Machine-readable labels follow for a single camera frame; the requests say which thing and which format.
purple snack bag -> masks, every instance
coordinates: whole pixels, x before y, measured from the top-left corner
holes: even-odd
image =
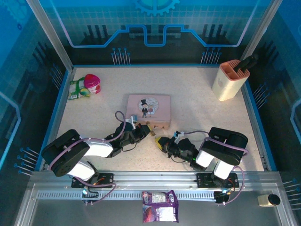
[[[179,222],[179,203],[174,191],[142,192],[143,222],[171,221]]]

snack bag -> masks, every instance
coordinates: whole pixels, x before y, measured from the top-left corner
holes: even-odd
[[[69,87],[69,100],[80,97],[90,97],[90,91],[84,86],[84,77],[77,81],[71,81]]]
[[[154,221],[179,222],[178,199],[170,192],[142,192],[143,223]]]

metal pin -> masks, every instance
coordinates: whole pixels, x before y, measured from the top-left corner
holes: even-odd
[[[297,193],[297,194],[290,194],[288,195],[287,197],[290,197],[290,196],[296,196],[296,195],[300,195],[301,193]]]
[[[57,86],[57,84],[55,83],[54,79],[52,79],[52,83],[55,85],[55,87],[60,90],[60,88]]]
[[[126,65],[126,60],[124,59],[124,53],[122,53],[124,65]]]
[[[266,97],[265,94],[262,95],[262,97],[260,97],[258,100],[255,100],[256,105],[258,105],[259,103],[261,103],[261,101]]]
[[[301,198],[299,198],[299,199],[289,199],[289,201],[296,201],[296,200],[301,200]]]
[[[118,48],[118,50],[119,50],[119,54],[120,54],[120,56],[122,56],[122,55],[121,55],[121,48]]]
[[[221,50],[221,47],[219,47],[219,48],[217,48],[217,53],[216,53],[216,56],[215,56],[215,59],[214,59],[214,62],[215,62],[215,60],[216,60],[216,58],[217,58],[217,55],[219,54],[219,51]]]
[[[203,63],[204,55],[205,55],[205,52],[202,52],[201,64]]]
[[[51,68],[51,70],[52,70],[53,74],[55,75],[55,77],[57,78],[57,80],[61,83],[63,80],[60,77],[60,75],[57,72],[55,72],[53,67]]]
[[[29,154],[29,155],[31,155],[31,156],[33,156],[33,157],[35,157],[35,158],[38,158],[37,156],[35,156],[34,154],[31,154],[31,153],[29,153],[29,152],[27,152],[27,151],[25,151],[22,147],[20,148],[20,152],[25,152],[25,153],[27,153],[27,154]]]
[[[208,55],[208,57],[207,57],[207,60],[206,60],[206,64],[208,62],[208,59],[209,59],[209,56],[211,55],[211,53],[209,52],[207,55]]]
[[[218,58],[216,59],[215,64],[217,64],[217,62],[219,61],[221,54],[222,54],[222,53],[219,53],[219,54],[218,54]]]
[[[257,95],[257,93],[260,92],[260,90],[261,90],[265,85],[266,85],[266,82],[264,82],[264,84],[260,87],[259,90],[255,91],[255,92],[253,93],[253,96],[255,97],[255,95]]]
[[[52,73],[49,73],[49,75],[52,77],[52,82],[55,84],[55,86],[58,88],[58,89],[60,89],[59,87],[60,87],[60,84],[59,84],[59,82],[55,79],[55,77],[53,76],[53,74]]]
[[[128,64],[131,65],[130,53],[127,53],[127,57],[128,57]]]
[[[17,156],[17,159],[18,159],[18,160],[23,160],[23,161],[28,162],[28,163],[30,163],[30,164],[32,164],[32,165],[35,165],[35,163],[33,163],[33,162],[31,162],[31,161],[28,161],[28,160],[26,160],[26,159],[24,159],[24,158],[21,158],[20,155]]]
[[[61,86],[61,81],[58,79],[58,76],[56,73],[52,73],[52,78],[57,82],[58,86]]]
[[[262,84],[259,84],[258,88],[254,91],[253,95],[258,91],[258,89],[262,87]]]
[[[121,54],[121,48],[118,48],[119,50],[119,57],[120,57],[120,61],[121,61],[121,64],[122,64],[122,54]]]
[[[55,69],[57,70],[57,72],[58,72],[58,73],[61,75],[61,77],[63,78],[64,75],[61,73],[61,71],[60,71],[58,65],[53,64],[53,66],[55,67]]]
[[[117,58],[116,58],[115,48],[112,48],[112,50],[114,51],[115,61],[116,61],[116,63],[117,63]]]
[[[34,167],[32,167],[32,166],[30,166],[30,165],[27,165],[27,164],[25,164],[25,162],[21,162],[21,166],[27,166],[27,167],[29,167],[29,168],[32,168],[32,169],[34,169]]]
[[[27,147],[26,150],[27,150],[27,151],[31,151],[31,152],[33,152],[33,153],[36,153],[37,155],[40,155],[39,153],[37,153],[37,152],[33,151],[32,149],[30,149],[30,147]]]
[[[210,54],[209,64],[210,64],[211,57],[212,57],[212,55],[213,55],[213,51],[214,51],[214,50],[215,50],[215,47],[212,47],[212,52],[211,52],[211,54]]]
[[[298,185],[301,185],[301,184],[290,185],[290,186],[287,186],[287,187],[285,187],[285,188],[288,188],[288,187],[294,187],[294,186],[298,186]]]
[[[21,173],[23,173],[23,174],[25,174],[25,175],[28,175],[28,176],[31,176],[30,174],[28,174],[28,173],[25,173],[25,172],[23,172],[22,170],[18,170],[18,174],[21,174]]]
[[[211,64],[213,64],[213,60],[214,60],[215,56],[216,56],[216,53],[214,52],[214,53],[213,53],[213,58],[212,58]]]
[[[111,56],[112,56],[113,63],[114,63],[114,65],[115,65],[114,53],[111,53]]]
[[[207,57],[207,53],[208,53],[208,50],[209,50],[209,49],[210,49],[209,47],[206,48],[205,59],[206,59],[206,57]]]
[[[296,189],[285,191],[285,192],[288,193],[288,192],[294,192],[294,191],[300,192],[301,189],[299,187],[297,187]]]
[[[30,159],[30,160],[33,160],[33,161],[37,162],[37,160],[36,160],[36,159],[33,159],[33,158],[31,158],[31,157],[27,156],[27,154],[24,154],[24,158],[26,158],[26,159]]]
[[[15,168],[20,168],[20,169],[23,169],[23,170],[27,170],[27,171],[32,172],[32,170],[30,170],[30,169],[26,169],[26,168],[24,168],[24,167],[18,166],[17,163],[14,164],[14,167],[15,167]]]
[[[268,93],[268,94],[266,95],[265,98],[261,99],[261,102],[264,101],[266,98],[268,98],[269,95],[270,95],[270,93]]]
[[[265,91],[268,91],[268,88],[266,88],[263,92],[261,92],[260,95],[257,95],[257,96],[255,97],[255,101],[258,100],[258,98],[260,98],[260,97],[265,93]]]
[[[118,63],[120,65],[119,53],[116,53],[116,55],[117,55]]]
[[[124,52],[125,52],[125,55],[126,55],[126,60],[127,60],[127,48],[123,48]]]
[[[263,102],[263,103],[262,103],[260,106],[258,106],[258,108],[257,108],[257,109],[259,110],[259,109],[260,109],[260,108],[261,108],[261,107],[262,107],[264,104],[266,104],[266,103],[267,103],[267,101],[268,101],[268,100],[265,100],[265,101],[264,101],[264,102]]]
[[[288,184],[288,183],[292,183],[292,182],[294,182],[294,183],[297,183],[297,179],[296,178],[294,178],[293,180],[291,180],[291,181],[288,181],[288,182],[284,182],[284,183],[282,183],[283,185],[286,185],[286,184]]]

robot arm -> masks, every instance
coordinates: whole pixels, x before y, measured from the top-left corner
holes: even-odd
[[[57,177],[68,174],[88,181],[97,172],[90,163],[82,160],[84,156],[112,158],[119,154],[124,146],[139,143],[151,132],[148,126],[141,124],[135,126],[135,118],[133,116],[126,120],[125,129],[122,132],[123,127],[124,124],[122,122],[114,134],[107,136],[103,140],[94,138],[82,140],[79,133],[71,129],[47,145],[42,151],[42,157],[50,165],[65,149],[78,142],[70,151],[67,151],[57,159],[51,166],[51,170]]]
[[[172,138],[158,137],[157,145],[162,152],[167,153],[168,158],[181,158],[196,171],[205,171],[211,161],[217,158],[218,162],[210,177],[217,186],[221,186],[221,181],[228,178],[234,166],[240,164],[244,152],[247,152],[244,148],[248,138],[234,131],[212,127],[209,137],[205,138],[199,150],[187,138],[177,144],[182,134],[176,132]]]

small cup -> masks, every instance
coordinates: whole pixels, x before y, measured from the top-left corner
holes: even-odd
[[[257,197],[261,207],[274,207],[280,204],[280,198],[276,194],[264,194]]]

